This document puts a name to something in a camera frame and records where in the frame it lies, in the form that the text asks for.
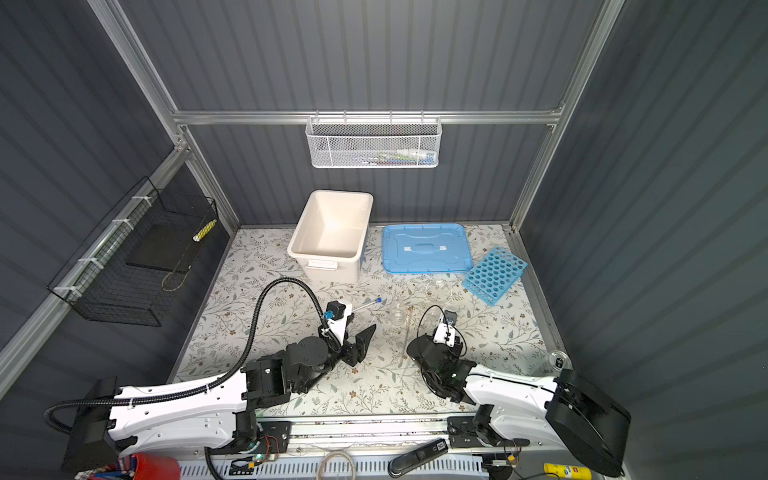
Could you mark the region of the blue capped test tube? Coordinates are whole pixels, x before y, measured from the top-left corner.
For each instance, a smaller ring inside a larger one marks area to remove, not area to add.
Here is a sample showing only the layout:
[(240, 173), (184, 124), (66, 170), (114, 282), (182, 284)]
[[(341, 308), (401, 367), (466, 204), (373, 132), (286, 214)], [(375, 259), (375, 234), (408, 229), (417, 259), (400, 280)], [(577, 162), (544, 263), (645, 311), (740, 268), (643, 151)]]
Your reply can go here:
[(358, 311), (361, 311), (361, 310), (364, 310), (364, 309), (367, 309), (367, 308), (373, 307), (373, 306), (375, 306), (375, 305), (379, 305), (379, 304), (381, 304), (381, 303), (383, 303), (383, 298), (381, 298), (381, 297), (378, 297), (378, 298), (376, 298), (375, 300), (372, 300), (372, 301), (366, 302), (366, 303), (364, 303), (364, 304), (362, 304), (362, 305), (359, 305), (359, 306), (355, 307), (355, 308), (352, 310), (352, 312), (353, 312), (353, 313), (356, 313), (356, 312), (358, 312)]

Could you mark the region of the white plastic storage bin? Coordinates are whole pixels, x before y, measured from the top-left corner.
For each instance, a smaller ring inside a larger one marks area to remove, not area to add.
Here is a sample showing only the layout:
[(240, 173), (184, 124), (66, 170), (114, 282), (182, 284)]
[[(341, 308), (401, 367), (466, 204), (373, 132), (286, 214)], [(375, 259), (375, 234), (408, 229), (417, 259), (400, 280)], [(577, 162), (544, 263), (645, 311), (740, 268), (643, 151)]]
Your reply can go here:
[(357, 283), (373, 203), (366, 192), (312, 192), (288, 255), (313, 282)]

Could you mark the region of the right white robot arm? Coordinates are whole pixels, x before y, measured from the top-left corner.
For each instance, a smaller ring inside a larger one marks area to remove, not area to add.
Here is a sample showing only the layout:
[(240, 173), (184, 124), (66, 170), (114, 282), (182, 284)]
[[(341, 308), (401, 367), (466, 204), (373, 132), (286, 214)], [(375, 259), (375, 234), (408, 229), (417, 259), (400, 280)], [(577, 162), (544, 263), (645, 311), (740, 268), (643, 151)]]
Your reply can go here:
[(461, 358), (428, 335), (412, 340), (406, 353), (432, 393), (477, 408), (473, 425), (481, 443), (552, 443), (600, 474), (624, 474), (631, 414), (575, 370), (541, 377), (505, 373)]

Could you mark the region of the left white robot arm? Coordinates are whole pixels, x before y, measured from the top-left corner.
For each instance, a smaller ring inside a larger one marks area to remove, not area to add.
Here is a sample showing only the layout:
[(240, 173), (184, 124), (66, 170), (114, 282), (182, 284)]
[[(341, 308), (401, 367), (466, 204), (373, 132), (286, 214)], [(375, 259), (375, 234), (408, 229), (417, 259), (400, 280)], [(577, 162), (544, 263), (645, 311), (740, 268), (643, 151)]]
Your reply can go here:
[[(261, 307), (267, 293), (293, 284), (309, 297), (319, 325), (315, 335), (252, 360)], [(283, 405), (309, 392), (335, 366), (357, 366), (367, 356), (377, 327), (348, 333), (353, 308), (341, 301), (322, 306), (303, 281), (270, 282), (256, 301), (244, 351), (222, 374), (182, 383), (119, 387), (113, 377), (94, 384), (83, 399), (48, 407), (44, 422), (67, 435), (62, 470), (90, 470), (102, 462), (136, 454), (191, 453), (211, 464), (214, 457), (249, 456), (264, 463), (288, 450), (289, 421), (266, 421), (261, 409)]]

